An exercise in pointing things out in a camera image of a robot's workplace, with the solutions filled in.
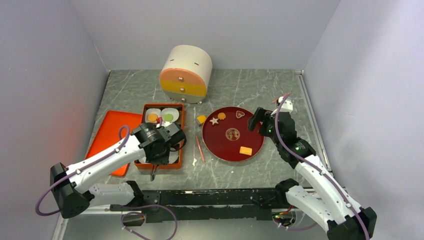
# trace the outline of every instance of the marble countertop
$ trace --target marble countertop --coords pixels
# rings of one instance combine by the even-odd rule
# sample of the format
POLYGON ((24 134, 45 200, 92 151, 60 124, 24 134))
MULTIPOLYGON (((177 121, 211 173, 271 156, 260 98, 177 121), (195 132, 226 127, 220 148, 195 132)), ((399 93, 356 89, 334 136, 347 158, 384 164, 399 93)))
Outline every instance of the marble countertop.
MULTIPOLYGON (((113 70, 110 73, 91 136, 93 140, 107 111, 142 113, 148 103, 176 103, 165 95, 159 84, 160 70, 113 70)), ((268 188, 293 178, 303 187, 310 187, 302 176, 278 155, 270 139, 265 138, 260 152, 249 160, 229 162, 211 154, 202 142, 202 162, 195 136, 202 139, 202 128, 195 117, 237 106, 252 113, 257 107, 273 110, 272 101, 291 92, 294 109, 291 113, 299 137, 319 151, 315 131, 307 110, 306 97, 294 70, 223 69, 213 70, 203 104, 185 104, 184 147, 181 169, 159 169, 154 181, 150 170, 139 170, 131 163, 125 177, 106 176, 99 183, 120 184, 134 180, 143 190, 268 188)))

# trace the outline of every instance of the heart-shaped cookie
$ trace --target heart-shaped cookie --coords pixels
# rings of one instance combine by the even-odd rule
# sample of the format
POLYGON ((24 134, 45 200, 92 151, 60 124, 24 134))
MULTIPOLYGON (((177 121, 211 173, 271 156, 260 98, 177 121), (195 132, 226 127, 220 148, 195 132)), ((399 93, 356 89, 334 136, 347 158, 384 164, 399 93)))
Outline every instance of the heart-shaped cookie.
POLYGON ((242 111, 239 111, 239 110, 237 110, 236 112, 235 112, 235 117, 236 118, 238 118, 238 119, 241 119, 242 117, 244 117, 245 116, 245 113, 244 112, 242 112, 242 111))

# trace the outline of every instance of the yellow cube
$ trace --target yellow cube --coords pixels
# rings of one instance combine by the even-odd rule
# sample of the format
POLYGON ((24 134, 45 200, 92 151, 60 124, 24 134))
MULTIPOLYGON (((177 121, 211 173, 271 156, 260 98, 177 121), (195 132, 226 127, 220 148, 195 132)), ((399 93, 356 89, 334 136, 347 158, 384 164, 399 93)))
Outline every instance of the yellow cube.
POLYGON ((200 115, 200 116, 196 117, 196 123, 199 126, 201 126, 205 121, 206 121, 205 115, 200 115))
POLYGON ((240 154, 252 156, 252 149, 250 147, 241 146, 240 154))

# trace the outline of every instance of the white wall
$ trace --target white wall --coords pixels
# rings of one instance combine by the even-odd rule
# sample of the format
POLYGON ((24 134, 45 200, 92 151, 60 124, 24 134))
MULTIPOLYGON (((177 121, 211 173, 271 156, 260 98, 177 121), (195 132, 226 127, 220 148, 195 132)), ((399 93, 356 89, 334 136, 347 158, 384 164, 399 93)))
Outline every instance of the white wall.
POLYGON ((342 0, 305 68, 337 179, 376 240, 424 238, 424 2, 342 0))
POLYGON ((340 0, 72 0, 108 69, 203 48, 218 69, 303 69, 340 0))
POLYGON ((36 201, 52 165, 83 159, 108 73, 68 1, 0 6, 0 238, 48 240, 58 215, 36 201))

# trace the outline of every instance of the robotic arm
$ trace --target robotic arm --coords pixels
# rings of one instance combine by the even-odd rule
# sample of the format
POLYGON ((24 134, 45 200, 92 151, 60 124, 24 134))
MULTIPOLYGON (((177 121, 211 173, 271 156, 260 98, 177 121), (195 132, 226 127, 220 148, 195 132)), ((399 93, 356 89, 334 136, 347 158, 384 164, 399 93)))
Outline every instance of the robotic arm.
POLYGON ((106 204, 141 206, 143 193, 135 181, 97 182, 120 166, 144 157, 153 166, 166 165, 171 148, 178 150, 181 141, 186 141, 186 135, 176 123, 159 128, 153 123, 142 123, 125 139, 84 161, 68 167, 62 163, 52 166, 50 183, 56 186, 51 191, 62 217, 72 218, 88 207, 106 204))
MULTIPOLYGON (((281 97, 277 105, 284 102, 285 99, 281 97)), ((362 208, 336 182, 311 145, 297 136, 294 120, 290 113, 280 111, 281 106, 274 111, 258 107, 249 119, 248 128, 253 131, 257 123, 262 122, 259 134, 271 138, 280 157, 312 185, 322 200, 307 193, 298 182, 290 178, 275 187, 279 201, 296 206, 311 217, 327 232, 329 240, 371 238, 377 220, 374 210, 370 207, 362 208), (368 238, 361 222, 368 232, 368 238)))

